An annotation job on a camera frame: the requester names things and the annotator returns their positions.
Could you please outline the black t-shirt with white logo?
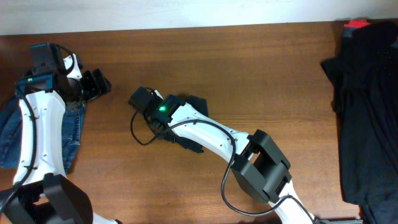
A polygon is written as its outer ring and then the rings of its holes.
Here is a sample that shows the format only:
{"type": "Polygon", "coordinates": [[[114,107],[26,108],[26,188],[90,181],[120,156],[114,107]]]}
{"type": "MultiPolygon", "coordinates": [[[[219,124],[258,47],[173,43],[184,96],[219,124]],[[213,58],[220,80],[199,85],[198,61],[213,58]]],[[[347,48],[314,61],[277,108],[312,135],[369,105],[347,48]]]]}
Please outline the black t-shirt with white logo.
{"type": "Polygon", "coordinates": [[[190,105],[197,113],[200,113],[208,117],[208,106],[204,98],[197,96],[175,96],[168,95],[157,107],[157,111],[168,112],[170,115],[170,121],[168,122],[168,128],[164,131],[155,134],[157,139],[163,139],[172,143],[177,143],[184,149],[189,149],[195,153],[203,153],[202,145],[192,139],[178,136],[176,134],[177,128],[193,128],[194,125],[200,124],[199,118],[187,117],[184,121],[178,121],[177,118],[172,119],[172,115],[175,114],[177,109],[181,106],[190,105]]]}

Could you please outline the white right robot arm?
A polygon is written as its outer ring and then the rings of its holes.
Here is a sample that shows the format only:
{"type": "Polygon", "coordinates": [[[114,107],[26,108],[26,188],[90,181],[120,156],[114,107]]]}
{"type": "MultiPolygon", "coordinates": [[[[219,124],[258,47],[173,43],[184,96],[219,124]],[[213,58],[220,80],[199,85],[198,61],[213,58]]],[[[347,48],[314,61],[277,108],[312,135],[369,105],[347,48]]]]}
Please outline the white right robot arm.
{"type": "Polygon", "coordinates": [[[282,223],[316,222],[295,193],[289,160],[266,132],[237,131],[200,113],[178,96],[163,98],[158,91],[142,86],[128,103],[144,117],[156,139],[176,142],[194,152],[205,147],[228,163],[221,181],[221,197],[236,213],[261,217],[276,212],[282,223]],[[229,173],[246,194],[270,205],[270,209],[250,213],[232,206],[225,194],[229,173]]]}

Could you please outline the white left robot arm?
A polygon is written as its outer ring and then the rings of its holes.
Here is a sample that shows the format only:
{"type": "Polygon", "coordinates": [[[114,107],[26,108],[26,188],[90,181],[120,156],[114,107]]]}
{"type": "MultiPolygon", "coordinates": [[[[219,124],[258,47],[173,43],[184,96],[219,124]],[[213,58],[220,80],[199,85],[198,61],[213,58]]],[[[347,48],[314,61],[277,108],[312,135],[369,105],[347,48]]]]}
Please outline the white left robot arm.
{"type": "Polygon", "coordinates": [[[88,195],[68,180],[62,160],[62,121],[111,90],[100,70],[82,72],[80,57],[58,44],[30,48],[33,67],[14,85],[22,112],[21,153],[13,186],[1,191],[11,223],[118,223],[93,211],[88,195]]]}

